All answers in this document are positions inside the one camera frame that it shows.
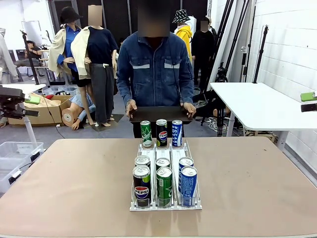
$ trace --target beverage can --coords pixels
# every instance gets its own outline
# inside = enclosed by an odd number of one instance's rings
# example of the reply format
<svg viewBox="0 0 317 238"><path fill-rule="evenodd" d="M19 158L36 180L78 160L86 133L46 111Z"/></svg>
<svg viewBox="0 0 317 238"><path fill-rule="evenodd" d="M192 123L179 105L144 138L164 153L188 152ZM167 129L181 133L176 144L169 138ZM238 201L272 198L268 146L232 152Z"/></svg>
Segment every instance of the beverage can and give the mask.
<svg viewBox="0 0 317 238"><path fill-rule="evenodd" d="M157 171L158 206L171 206L172 198L172 170L169 167L161 167Z"/></svg>
<svg viewBox="0 0 317 238"><path fill-rule="evenodd" d="M182 146L183 143L183 122L181 120L172 121L172 146Z"/></svg>
<svg viewBox="0 0 317 238"><path fill-rule="evenodd" d="M157 147L167 146L167 120L157 120Z"/></svg>
<svg viewBox="0 0 317 238"><path fill-rule="evenodd" d="M138 165L133 169L134 195L137 206L146 208L151 203L151 171L145 165Z"/></svg>
<svg viewBox="0 0 317 238"><path fill-rule="evenodd" d="M140 125L141 125L142 144L144 147L151 147L152 146L151 123L148 120L144 120L140 123Z"/></svg>
<svg viewBox="0 0 317 238"><path fill-rule="evenodd" d="M170 161L167 158L159 158L155 161L156 171L160 167L170 167Z"/></svg>
<svg viewBox="0 0 317 238"><path fill-rule="evenodd" d="M181 191L181 174L182 169L185 166L194 166L194 160L190 157L183 157L179 159L179 166L178 166L178 191Z"/></svg>
<svg viewBox="0 0 317 238"><path fill-rule="evenodd" d="M195 206L197 169L192 166L185 166L181 173L181 194L183 198L182 205L185 207Z"/></svg>
<svg viewBox="0 0 317 238"><path fill-rule="evenodd" d="M138 165L145 165L148 166L151 169L151 161L150 158L146 155L139 155L134 160L135 166Z"/></svg>

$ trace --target blue shirt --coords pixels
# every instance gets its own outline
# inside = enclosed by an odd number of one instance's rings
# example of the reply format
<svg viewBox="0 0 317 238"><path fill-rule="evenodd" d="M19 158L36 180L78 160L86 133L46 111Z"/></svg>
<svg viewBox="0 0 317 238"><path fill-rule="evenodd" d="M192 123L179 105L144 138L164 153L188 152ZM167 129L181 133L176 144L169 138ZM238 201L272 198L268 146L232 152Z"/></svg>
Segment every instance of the blue shirt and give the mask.
<svg viewBox="0 0 317 238"><path fill-rule="evenodd" d="M66 42L65 42L65 50L64 53L66 57L73 57L73 54L71 53L70 45L74 41L77 34L80 32L80 29L76 29L76 31L73 31L69 26L66 26ZM57 63L62 65L65 57L63 55L59 55L57 58ZM75 63L68 63L67 66L77 72L77 67Z"/></svg>
<svg viewBox="0 0 317 238"><path fill-rule="evenodd" d="M120 49L117 77L125 105L134 99L140 107L179 106L179 95L193 103L192 64L184 41L173 33L155 51L137 32L129 36Z"/></svg>

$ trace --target hand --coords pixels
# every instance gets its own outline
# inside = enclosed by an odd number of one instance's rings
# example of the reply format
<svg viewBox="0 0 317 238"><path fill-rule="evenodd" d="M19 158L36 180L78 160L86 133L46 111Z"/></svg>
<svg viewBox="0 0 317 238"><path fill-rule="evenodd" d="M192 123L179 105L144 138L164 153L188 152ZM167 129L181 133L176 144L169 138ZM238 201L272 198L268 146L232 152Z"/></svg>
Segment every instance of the hand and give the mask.
<svg viewBox="0 0 317 238"><path fill-rule="evenodd" d="M127 103L127 108L126 108L126 115L129 118L133 118L133 115L131 114L132 110L137 110L137 105L135 103L135 101L132 99Z"/></svg>
<svg viewBox="0 0 317 238"><path fill-rule="evenodd" d="M77 119L77 121L73 123L73 125L71 125L72 130L78 130L79 123L80 123L80 119Z"/></svg>
<svg viewBox="0 0 317 238"><path fill-rule="evenodd" d="M85 63L85 64L89 64L89 63L91 63L91 60L90 60L88 57L86 57L86 58L84 59L84 63Z"/></svg>
<svg viewBox="0 0 317 238"><path fill-rule="evenodd" d="M184 103L184 108L187 110L188 118L193 117L193 115L196 113L196 108L191 103Z"/></svg>
<svg viewBox="0 0 317 238"><path fill-rule="evenodd" d="M64 59L64 63L75 63L75 60L73 57L68 57Z"/></svg>

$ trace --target green can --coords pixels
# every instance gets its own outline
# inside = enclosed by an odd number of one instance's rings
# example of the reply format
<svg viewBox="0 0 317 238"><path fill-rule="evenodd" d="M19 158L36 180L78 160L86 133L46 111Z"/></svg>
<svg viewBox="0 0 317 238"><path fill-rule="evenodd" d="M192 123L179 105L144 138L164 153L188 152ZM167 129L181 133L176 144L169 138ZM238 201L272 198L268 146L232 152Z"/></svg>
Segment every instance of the green can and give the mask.
<svg viewBox="0 0 317 238"><path fill-rule="evenodd" d="M169 167L160 167L157 170L158 206L170 207L172 205L172 170Z"/></svg>
<svg viewBox="0 0 317 238"><path fill-rule="evenodd" d="M170 161L168 158L159 158L155 161L156 171L159 170L160 167L169 167L170 168Z"/></svg>
<svg viewBox="0 0 317 238"><path fill-rule="evenodd" d="M152 146L152 132L151 123L148 120L144 120L140 123L141 134L142 134L142 144L144 147Z"/></svg>

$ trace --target beige jacket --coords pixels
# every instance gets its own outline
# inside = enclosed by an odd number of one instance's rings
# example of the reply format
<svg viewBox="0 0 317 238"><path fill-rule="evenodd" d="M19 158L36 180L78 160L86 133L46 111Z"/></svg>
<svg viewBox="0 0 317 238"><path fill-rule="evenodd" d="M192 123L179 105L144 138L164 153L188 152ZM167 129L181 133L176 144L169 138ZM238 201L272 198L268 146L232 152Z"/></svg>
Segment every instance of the beige jacket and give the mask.
<svg viewBox="0 0 317 238"><path fill-rule="evenodd" d="M64 63L63 66L58 65L57 63L57 59L59 55L63 55L66 58L66 55L64 52L65 42L66 42L66 24L63 26L62 29L60 29L60 31L57 32L50 47L49 69L55 72L57 74L56 76L58 76L59 73L61 73L63 70L67 74L71 74L71 71L68 68L66 63Z"/></svg>
<svg viewBox="0 0 317 238"><path fill-rule="evenodd" d="M86 26L78 35L75 37L74 41L71 43L71 52L76 62L76 67L79 74L79 79L90 78L89 65L85 64L84 60L88 56L87 44L90 31L89 26Z"/></svg>

